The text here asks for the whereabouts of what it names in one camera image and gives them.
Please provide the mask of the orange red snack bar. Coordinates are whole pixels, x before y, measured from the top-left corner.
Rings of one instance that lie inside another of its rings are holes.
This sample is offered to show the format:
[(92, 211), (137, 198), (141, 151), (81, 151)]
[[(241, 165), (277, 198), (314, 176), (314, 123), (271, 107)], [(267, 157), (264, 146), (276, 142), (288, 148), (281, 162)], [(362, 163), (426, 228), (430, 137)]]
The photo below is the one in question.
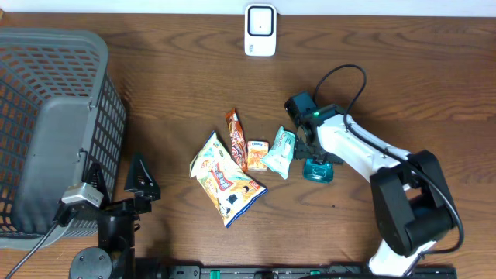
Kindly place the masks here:
[(242, 171), (247, 171), (246, 141), (243, 135), (243, 128), (234, 108), (226, 114), (226, 122), (232, 142), (232, 158)]

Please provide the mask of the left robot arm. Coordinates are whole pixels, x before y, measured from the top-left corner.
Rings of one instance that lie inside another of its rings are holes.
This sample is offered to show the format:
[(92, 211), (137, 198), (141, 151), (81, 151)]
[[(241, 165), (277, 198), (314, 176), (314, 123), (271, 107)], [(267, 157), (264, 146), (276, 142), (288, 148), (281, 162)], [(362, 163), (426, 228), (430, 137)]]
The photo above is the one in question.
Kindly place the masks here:
[(131, 160), (124, 190), (132, 198), (111, 201), (102, 166), (91, 164), (84, 180), (70, 186), (59, 200), (55, 223), (65, 227), (76, 217), (97, 222), (98, 245), (83, 249), (75, 256), (70, 278), (134, 278), (136, 276), (135, 232), (140, 215), (152, 211), (159, 200), (160, 187), (150, 174), (141, 153)]

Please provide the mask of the teal mouthwash bottle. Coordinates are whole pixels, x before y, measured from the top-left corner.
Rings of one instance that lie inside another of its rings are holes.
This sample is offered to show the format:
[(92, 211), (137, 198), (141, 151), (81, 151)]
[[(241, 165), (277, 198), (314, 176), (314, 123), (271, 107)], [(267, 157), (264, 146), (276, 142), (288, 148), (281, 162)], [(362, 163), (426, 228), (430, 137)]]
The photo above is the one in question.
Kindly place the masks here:
[(303, 168), (303, 178), (321, 184), (329, 184), (334, 177), (333, 165), (331, 163), (318, 163), (313, 159), (307, 159)]

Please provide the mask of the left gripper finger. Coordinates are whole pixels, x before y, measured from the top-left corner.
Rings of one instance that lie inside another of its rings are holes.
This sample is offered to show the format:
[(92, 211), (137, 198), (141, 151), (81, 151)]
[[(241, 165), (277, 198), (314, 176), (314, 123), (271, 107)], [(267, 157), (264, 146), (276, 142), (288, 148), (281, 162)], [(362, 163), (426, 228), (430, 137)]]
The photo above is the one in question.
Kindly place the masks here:
[(141, 153), (133, 155), (124, 190), (151, 201), (161, 198), (160, 186), (150, 173)]
[(104, 174), (101, 165), (98, 163), (92, 163), (89, 167), (86, 175), (84, 176), (84, 182), (92, 185), (100, 193), (103, 194), (101, 205), (106, 206), (110, 203), (109, 193), (106, 187)]

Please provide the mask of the mint green wipes packet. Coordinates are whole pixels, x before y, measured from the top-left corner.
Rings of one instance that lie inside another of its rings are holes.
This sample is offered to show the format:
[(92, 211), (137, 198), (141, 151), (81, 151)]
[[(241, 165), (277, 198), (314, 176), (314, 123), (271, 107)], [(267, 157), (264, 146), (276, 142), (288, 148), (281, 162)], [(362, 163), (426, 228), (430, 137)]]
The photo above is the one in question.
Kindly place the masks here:
[(281, 126), (277, 131), (273, 146), (261, 162), (286, 180), (294, 157), (294, 148), (295, 134)]

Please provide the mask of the small orange tissue box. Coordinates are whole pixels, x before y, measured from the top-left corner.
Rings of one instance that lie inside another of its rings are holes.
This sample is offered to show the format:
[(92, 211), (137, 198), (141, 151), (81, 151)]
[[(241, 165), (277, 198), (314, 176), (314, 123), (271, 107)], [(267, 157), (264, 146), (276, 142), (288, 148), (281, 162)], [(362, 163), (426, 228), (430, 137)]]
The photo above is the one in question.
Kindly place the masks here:
[(251, 140), (247, 143), (247, 169), (249, 171), (266, 171), (267, 166), (261, 161), (268, 154), (269, 143)]

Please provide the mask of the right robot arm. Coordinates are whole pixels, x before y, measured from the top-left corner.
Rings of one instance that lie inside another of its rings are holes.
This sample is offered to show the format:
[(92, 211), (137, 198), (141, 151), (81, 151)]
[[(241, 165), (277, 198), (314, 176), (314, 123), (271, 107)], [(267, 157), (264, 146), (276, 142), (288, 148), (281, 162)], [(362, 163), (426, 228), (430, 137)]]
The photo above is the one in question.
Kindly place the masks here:
[(298, 130), (306, 157), (351, 166), (370, 184), (382, 237), (369, 261), (372, 274), (406, 277), (452, 229), (463, 236), (439, 161), (423, 150), (398, 149), (360, 127), (337, 105), (319, 108), (312, 100), (288, 101), (286, 112)]

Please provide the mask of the large snack chip bag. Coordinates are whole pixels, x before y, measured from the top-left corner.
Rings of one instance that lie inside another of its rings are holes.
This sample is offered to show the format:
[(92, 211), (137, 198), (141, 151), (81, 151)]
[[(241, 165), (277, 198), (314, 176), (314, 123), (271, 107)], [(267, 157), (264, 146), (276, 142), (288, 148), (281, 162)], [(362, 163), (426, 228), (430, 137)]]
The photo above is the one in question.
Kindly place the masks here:
[(200, 183), (227, 228), (267, 193), (236, 164), (215, 132), (190, 163), (189, 175)]

